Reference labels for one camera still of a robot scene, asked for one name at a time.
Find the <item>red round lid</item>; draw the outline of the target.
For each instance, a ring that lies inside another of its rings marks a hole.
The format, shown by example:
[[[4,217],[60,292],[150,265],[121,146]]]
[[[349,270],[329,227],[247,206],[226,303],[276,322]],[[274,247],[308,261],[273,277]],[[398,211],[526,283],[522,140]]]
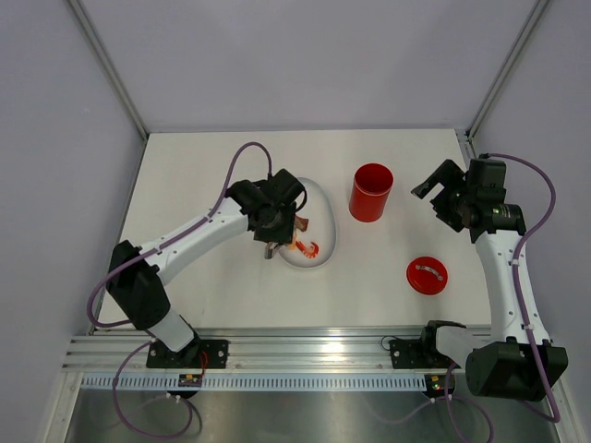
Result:
[[[434,257],[417,257],[406,268],[410,286],[424,295],[437,295],[447,286],[449,274],[446,267]]]

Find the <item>red cylindrical container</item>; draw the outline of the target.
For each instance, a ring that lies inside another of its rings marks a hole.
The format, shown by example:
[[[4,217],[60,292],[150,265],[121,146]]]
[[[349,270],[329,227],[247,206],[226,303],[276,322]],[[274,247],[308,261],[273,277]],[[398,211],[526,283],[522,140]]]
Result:
[[[383,214],[394,184],[392,172],[379,163],[360,166],[354,174],[349,211],[360,222],[375,222]]]

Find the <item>metal tongs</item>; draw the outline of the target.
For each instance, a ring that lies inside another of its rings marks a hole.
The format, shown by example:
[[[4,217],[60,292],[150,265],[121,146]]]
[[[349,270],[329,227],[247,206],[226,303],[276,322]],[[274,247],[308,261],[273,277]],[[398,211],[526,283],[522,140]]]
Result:
[[[275,242],[269,242],[265,245],[265,249],[264,249],[264,258],[266,260],[271,260],[275,257],[275,255],[278,253],[279,250],[281,250],[284,247],[284,244],[282,243],[275,243]]]

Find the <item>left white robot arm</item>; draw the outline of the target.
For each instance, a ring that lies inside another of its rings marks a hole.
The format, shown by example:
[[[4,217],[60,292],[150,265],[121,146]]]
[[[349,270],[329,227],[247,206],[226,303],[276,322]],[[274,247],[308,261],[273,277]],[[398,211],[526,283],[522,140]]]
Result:
[[[285,169],[268,178],[237,181],[210,212],[141,246],[114,248],[106,291],[137,330],[167,348],[180,367],[199,358],[198,333],[172,308],[165,286],[217,245],[246,232],[265,244],[288,245],[296,213],[308,200],[305,186]]]

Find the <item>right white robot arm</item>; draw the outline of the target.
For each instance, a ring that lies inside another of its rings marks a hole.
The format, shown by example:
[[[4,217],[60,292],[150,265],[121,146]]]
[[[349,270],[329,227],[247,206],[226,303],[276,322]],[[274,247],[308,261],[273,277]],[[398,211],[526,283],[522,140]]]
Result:
[[[481,261],[490,307],[490,340],[482,341],[459,323],[431,320],[421,331],[419,354],[428,365],[445,360],[465,371],[475,396],[539,402],[568,366],[564,348],[552,344],[537,312],[525,243],[528,228],[521,208],[506,202],[505,155],[485,154],[466,171],[444,161],[412,193],[431,201],[438,219],[456,232],[468,230]]]

